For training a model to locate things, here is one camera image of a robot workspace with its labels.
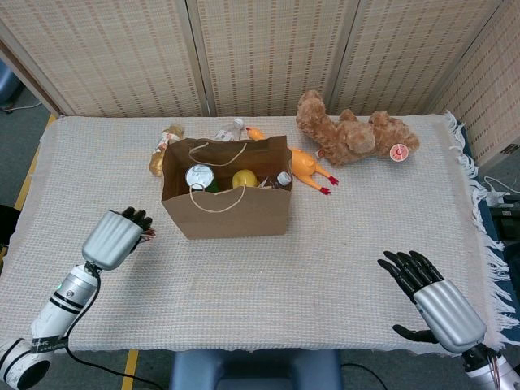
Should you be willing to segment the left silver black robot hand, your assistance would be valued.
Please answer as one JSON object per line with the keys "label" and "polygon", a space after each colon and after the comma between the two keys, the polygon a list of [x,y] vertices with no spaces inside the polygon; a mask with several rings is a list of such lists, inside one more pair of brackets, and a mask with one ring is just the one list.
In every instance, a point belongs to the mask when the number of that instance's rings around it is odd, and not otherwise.
{"label": "left silver black robot hand", "polygon": [[152,222],[144,210],[133,207],[107,211],[85,241],[83,259],[101,270],[114,270],[141,242],[155,237]]}

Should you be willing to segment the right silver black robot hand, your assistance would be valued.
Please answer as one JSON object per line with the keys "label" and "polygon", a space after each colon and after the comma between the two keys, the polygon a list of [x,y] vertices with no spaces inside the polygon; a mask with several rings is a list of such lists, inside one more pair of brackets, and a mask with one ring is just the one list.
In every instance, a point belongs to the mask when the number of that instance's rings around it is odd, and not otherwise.
{"label": "right silver black robot hand", "polygon": [[413,341],[439,344],[450,353],[464,353],[481,345],[487,326],[460,290],[445,279],[422,254],[385,251],[378,264],[396,281],[428,325],[413,331],[392,326],[399,336]]}

